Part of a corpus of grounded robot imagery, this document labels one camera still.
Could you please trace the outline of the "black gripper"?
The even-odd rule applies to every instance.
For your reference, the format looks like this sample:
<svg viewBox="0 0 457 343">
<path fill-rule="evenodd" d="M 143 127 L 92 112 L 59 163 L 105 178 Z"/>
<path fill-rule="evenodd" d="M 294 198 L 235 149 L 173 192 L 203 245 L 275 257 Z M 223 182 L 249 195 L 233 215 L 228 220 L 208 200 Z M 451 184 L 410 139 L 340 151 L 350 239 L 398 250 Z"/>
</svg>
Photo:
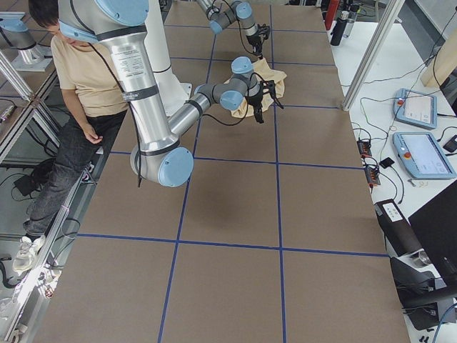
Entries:
<svg viewBox="0 0 457 343">
<path fill-rule="evenodd" d="M 262 111 L 263 92 L 258 91 L 256 94 L 247 97 L 247 104 L 253 107 L 254 117 L 258 123 L 264 123 Z"/>
<path fill-rule="evenodd" d="M 259 58 L 263 59 L 263 40 L 258 34 L 253 34 L 246 37 L 248 43 L 251 45 L 252 49 L 254 50 L 254 55 Z"/>
</svg>

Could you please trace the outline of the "black monitor arm base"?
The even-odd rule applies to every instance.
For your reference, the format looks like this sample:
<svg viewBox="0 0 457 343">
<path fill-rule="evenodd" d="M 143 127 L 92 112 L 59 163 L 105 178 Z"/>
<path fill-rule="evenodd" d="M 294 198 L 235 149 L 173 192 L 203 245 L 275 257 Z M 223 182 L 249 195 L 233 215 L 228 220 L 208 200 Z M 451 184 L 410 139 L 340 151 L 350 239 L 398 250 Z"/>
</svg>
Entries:
<svg viewBox="0 0 457 343">
<path fill-rule="evenodd" d="M 455 324 L 456 283 L 420 272 L 398 258 L 390 258 L 393 280 L 402 308 L 417 330 Z"/>
</svg>

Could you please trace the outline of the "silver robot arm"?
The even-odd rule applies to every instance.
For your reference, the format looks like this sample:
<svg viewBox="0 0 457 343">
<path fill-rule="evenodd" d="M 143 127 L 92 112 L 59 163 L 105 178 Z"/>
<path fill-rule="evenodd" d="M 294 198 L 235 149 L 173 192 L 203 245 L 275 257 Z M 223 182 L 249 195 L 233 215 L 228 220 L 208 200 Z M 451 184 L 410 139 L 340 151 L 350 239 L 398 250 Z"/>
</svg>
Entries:
<svg viewBox="0 0 457 343">
<path fill-rule="evenodd" d="M 138 145 L 131 168 L 139 178 L 165 187 L 179 187 L 191 176 L 192 153 L 180 137 L 214 104 L 234 111 L 247 101 L 261 116 L 267 88 L 251 60 L 240 56 L 231 64 L 232 76 L 222 84 L 203 84 L 171 116 L 166 115 L 156 71 L 145 40 L 151 1 L 59 1 L 59 24 L 64 36 L 104 45 L 119 77 L 123 98 L 131 104 Z"/>
<path fill-rule="evenodd" d="M 209 20 L 209 27 L 215 35 L 220 34 L 233 23 L 238 24 L 240 34 L 244 34 L 251 46 L 249 51 L 240 36 L 243 48 L 249 54 L 263 59 L 263 43 L 268 40 L 271 28 L 268 24 L 259 24 L 253 15 L 253 9 L 247 1 L 223 1 L 226 9 L 222 10 L 216 5 L 216 1 L 196 0 Z"/>
</svg>

